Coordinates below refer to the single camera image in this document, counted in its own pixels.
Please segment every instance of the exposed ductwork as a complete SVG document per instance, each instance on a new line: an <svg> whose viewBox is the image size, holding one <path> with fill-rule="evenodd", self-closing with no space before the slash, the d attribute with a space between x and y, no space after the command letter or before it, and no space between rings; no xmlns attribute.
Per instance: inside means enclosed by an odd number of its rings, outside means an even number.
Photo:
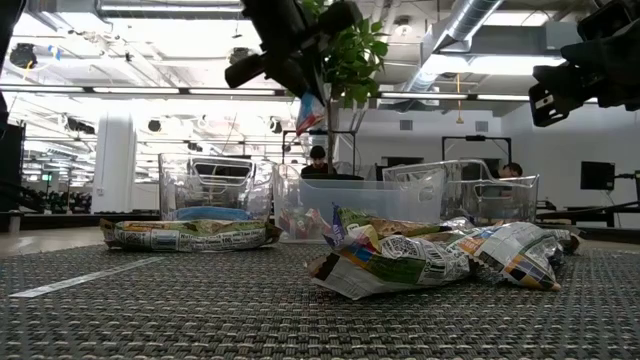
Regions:
<svg viewBox="0 0 640 360"><path fill-rule="evenodd" d="M489 16L504 0L458 0L453 6L451 15L429 25L422 39L420 69L411 77L404 91L425 92L436 81L440 74L431 73L429 58L434 51L445 47L456 47L460 52L470 48L471 38L480 29Z"/></svg>

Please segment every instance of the crumpled chip bag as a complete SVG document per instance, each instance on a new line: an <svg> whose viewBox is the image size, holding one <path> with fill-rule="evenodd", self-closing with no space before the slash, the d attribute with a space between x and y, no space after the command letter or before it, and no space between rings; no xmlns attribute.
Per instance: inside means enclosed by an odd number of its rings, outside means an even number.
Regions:
<svg viewBox="0 0 640 360"><path fill-rule="evenodd" d="M429 225L339 206L334 206L332 230L325 239L333 252L307 269L313 283L354 300L445 285L467 277L477 264L511 283L557 291L553 269L579 245L567 230L544 230L530 223L474 228L456 218Z"/></svg>
<svg viewBox="0 0 640 360"><path fill-rule="evenodd" d="M561 262L560 241L570 238L566 230L544 230L530 223L516 222L477 228L452 245L511 283L557 291L561 286L556 281L552 262Z"/></svg>
<svg viewBox="0 0 640 360"><path fill-rule="evenodd" d="M227 251L257 248L278 241L281 230L263 221L100 220L109 248L153 251Z"/></svg>
<svg viewBox="0 0 640 360"><path fill-rule="evenodd" d="M443 285L466 277L469 260L438 225L390 221L335 206L333 252L308 264L312 282L353 300Z"/></svg>

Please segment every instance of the clear plastic bin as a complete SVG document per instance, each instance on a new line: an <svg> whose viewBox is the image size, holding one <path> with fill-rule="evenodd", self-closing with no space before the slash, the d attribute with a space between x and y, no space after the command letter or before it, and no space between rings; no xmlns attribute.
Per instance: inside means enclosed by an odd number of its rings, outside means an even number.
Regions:
<svg viewBox="0 0 640 360"><path fill-rule="evenodd" d="M158 163L162 220L178 220L178 210L195 207L269 217L274 163L190 154L160 154Z"/></svg>
<svg viewBox="0 0 640 360"><path fill-rule="evenodd" d="M434 223L439 220L444 172L411 184L378 181L301 179L291 166L274 174L276 225L290 240L322 239L316 220L332 223L333 204L393 220Z"/></svg>
<svg viewBox="0 0 640 360"><path fill-rule="evenodd" d="M384 169L383 178L385 182L410 187L415 181L443 171L443 220L466 216L478 226L498 221L535 221L538 175L498 180L491 176L484 161L455 160Z"/></svg>

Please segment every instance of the gray carpet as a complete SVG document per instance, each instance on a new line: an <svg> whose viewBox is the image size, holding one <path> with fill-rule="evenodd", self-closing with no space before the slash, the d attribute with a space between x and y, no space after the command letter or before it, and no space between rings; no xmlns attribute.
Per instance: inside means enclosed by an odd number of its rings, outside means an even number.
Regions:
<svg viewBox="0 0 640 360"><path fill-rule="evenodd" d="M326 246L0 259L0 359L638 358L640 254L585 250L548 293L470 279L351 301L309 283ZM32 299L7 295L152 256Z"/></svg>

